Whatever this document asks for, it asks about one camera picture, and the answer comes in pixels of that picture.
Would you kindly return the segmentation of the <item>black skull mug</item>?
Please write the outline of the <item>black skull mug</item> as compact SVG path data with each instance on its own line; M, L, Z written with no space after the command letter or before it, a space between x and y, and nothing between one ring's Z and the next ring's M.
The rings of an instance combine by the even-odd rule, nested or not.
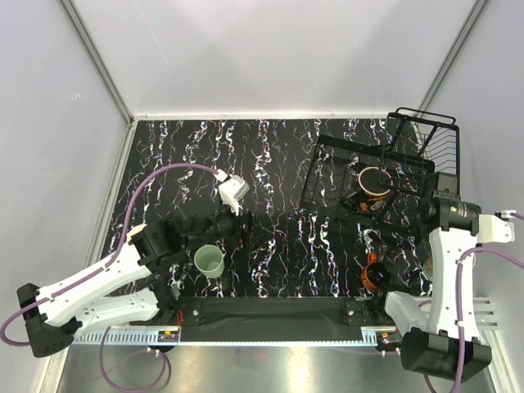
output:
M362 169L349 182L341 206L355 213L377 213L391 192L391 175L376 166Z

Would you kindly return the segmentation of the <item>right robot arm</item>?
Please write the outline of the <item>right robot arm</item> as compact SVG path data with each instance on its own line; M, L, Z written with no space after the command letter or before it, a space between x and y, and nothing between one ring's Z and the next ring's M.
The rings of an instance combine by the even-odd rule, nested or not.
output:
M488 243L514 241L511 220L517 216L514 210L486 215L480 206L462 201L455 174L427 177L419 218L431 247L430 310L424 313L414 296L402 291L389 291L370 307L375 322L394 322L398 328L404 369L449 380L458 392L490 365L492 350L481 343L474 315L474 260L488 252Z

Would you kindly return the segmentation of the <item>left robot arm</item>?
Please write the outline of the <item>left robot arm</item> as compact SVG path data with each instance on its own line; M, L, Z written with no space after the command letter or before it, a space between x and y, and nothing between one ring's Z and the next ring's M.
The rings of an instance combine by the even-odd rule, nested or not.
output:
M69 278L25 284L17 297L33 356L54 355L98 329L171 323L181 308L170 268L217 242L245 247L252 228L252 213L228 208L207 217L171 215L133 228L120 250Z

